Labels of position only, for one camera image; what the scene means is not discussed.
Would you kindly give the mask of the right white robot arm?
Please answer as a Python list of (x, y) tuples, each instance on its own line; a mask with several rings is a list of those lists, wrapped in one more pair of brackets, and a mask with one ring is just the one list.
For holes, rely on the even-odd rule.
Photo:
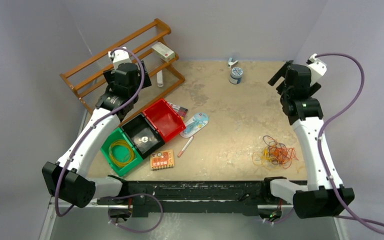
[(313, 98), (321, 85), (317, 82), (327, 71), (320, 60), (306, 65), (287, 61), (268, 81), (280, 95), (283, 113), (288, 117), (303, 154), (307, 184), (299, 185), (283, 177), (265, 178), (267, 186), (260, 196), (268, 204), (279, 198), (292, 204), (301, 219), (337, 217), (355, 198), (351, 187), (344, 187), (333, 163), (325, 140), (323, 111), (320, 102)]

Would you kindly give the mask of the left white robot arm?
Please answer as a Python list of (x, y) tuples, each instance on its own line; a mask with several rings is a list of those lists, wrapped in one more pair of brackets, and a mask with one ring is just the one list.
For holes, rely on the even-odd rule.
[(60, 200), (84, 208), (93, 199), (110, 197), (118, 205), (129, 199), (128, 189), (116, 177), (89, 179), (87, 174), (107, 138), (133, 109), (139, 92), (149, 86), (150, 78), (142, 61), (120, 63), (104, 76), (109, 78), (108, 87), (86, 127), (56, 162), (48, 161), (42, 167), (47, 190), (57, 208)]

